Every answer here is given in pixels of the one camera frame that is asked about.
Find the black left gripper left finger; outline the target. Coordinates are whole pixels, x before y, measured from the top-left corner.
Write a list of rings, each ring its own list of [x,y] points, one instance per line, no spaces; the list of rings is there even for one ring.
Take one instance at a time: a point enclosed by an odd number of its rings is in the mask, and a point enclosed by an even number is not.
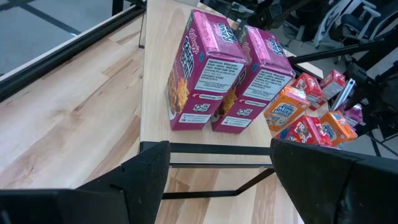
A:
[[[79,187],[93,194],[82,224],[154,224],[170,163],[170,143],[161,141]]]

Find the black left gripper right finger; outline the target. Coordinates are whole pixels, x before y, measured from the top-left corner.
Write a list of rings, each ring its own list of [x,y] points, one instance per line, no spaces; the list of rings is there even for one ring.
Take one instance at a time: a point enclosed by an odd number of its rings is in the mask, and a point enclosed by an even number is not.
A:
[[[274,170],[306,224],[333,224],[352,166],[361,158],[329,147],[271,140]]]

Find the orange Mini Wheats cereal box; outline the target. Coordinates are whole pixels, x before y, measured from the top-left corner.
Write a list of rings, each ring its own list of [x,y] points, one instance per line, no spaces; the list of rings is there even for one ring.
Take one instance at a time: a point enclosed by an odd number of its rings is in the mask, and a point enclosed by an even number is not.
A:
[[[355,140],[358,135],[349,125],[345,117],[339,111],[325,113],[320,122],[329,137],[332,146],[338,147],[346,142]]]
[[[266,107],[264,116],[271,131],[278,132],[309,107],[303,90],[285,86]]]

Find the red Froot Loops cereal box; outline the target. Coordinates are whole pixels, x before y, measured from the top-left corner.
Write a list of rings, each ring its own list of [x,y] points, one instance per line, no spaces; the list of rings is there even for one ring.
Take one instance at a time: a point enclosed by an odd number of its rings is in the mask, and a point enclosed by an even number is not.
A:
[[[323,97],[330,100],[337,95],[346,85],[345,76],[337,70],[332,70],[321,82]]]
[[[315,77],[307,73],[302,73],[301,76],[293,82],[292,86],[305,92],[311,110],[315,111],[321,107],[323,92]]]
[[[276,139],[284,139],[304,144],[332,146],[332,142],[326,129],[316,117],[302,115],[293,123],[284,128],[275,136]]]

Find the white office chair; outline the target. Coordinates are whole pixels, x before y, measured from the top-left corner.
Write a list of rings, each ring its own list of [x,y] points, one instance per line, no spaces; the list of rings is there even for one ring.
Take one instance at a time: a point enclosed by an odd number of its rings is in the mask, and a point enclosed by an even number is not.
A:
[[[393,19],[398,19],[398,0],[378,9],[376,5],[367,0],[360,0],[363,12],[359,17],[352,14],[343,14],[342,3],[336,3],[325,14],[317,33],[313,38],[315,48],[327,46],[340,48],[344,46],[346,39],[367,44],[375,40],[384,40],[393,30],[386,31],[385,28]]]

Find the wooden shelf with black frame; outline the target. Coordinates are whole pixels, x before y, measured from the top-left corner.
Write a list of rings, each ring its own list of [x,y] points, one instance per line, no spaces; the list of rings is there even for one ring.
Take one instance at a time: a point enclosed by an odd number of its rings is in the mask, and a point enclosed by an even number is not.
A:
[[[269,149],[271,132],[264,117],[241,134],[201,130],[173,131],[165,94],[167,80],[193,6],[174,0],[147,0],[140,151],[169,141],[172,168],[245,169],[263,171],[237,189],[166,192],[167,199],[237,196],[274,173]]]

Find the black aluminium table frame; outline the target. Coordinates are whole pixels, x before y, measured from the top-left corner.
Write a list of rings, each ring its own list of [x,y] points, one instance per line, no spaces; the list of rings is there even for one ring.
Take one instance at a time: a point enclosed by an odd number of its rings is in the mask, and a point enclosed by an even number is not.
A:
[[[74,38],[39,55],[31,61],[0,76],[0,103],[26,86],[76,57],[82,51],[101,41],[107,35],[137,19],[146,12],[147,3],[133,0],[131,7],[84,31]]]

